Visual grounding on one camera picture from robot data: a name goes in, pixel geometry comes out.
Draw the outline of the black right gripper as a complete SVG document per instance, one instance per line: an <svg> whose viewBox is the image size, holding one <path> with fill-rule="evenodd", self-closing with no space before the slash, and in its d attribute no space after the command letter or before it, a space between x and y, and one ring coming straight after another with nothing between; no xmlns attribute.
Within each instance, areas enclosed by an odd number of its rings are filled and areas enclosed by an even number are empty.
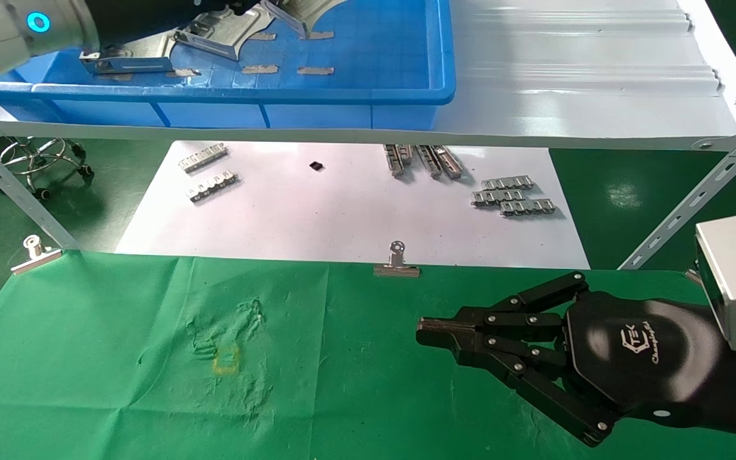
<svg viewBox="0 0 736 460"><path fill-rule="evenodd" d="M616 414L585 405L541 373L541 362L528 357L523 342L490 337L554 335L563 321L550 311L587 291L583 273L567 273L491 307L462 306L451 318L420 318L417 342L449 350L458 365L491 373L584 445L596 447L613 432ZM592 292L569 306L565 321L573 369L611 410L662 424L706 419L702 393L724 353L723 335L707 307Z"/></svg>

